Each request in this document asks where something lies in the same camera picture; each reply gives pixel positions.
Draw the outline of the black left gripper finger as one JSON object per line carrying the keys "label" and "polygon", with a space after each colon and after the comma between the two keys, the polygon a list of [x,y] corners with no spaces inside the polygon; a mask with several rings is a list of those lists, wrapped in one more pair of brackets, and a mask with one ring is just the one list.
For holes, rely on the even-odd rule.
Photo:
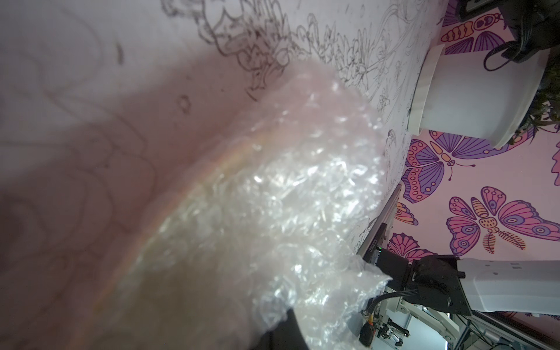
{"label": "black left gripper finger", "polygon": [[287,319],[262,337],[264,350],[309,350],[298,325],[295,312],[290,309]]}

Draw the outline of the clear bubble wrap sheet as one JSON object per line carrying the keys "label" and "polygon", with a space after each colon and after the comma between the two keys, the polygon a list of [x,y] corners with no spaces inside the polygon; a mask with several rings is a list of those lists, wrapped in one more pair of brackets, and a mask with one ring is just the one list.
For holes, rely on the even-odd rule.
{"label": "clear bubble wrap sheet", "polygon": [[359,349],[388,276],[353,232],[388,192],[382,119],[318,61],[291,65],[144,221],[87,349]]}

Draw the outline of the green potted plant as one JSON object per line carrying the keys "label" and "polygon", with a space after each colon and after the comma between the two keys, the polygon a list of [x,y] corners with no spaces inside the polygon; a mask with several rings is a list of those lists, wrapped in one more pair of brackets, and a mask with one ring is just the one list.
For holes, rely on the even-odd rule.
{"label": "green potted plant", "polygon": [[501,147],[558,126],[558,1],[451,1],[421,69],[409,132]]}

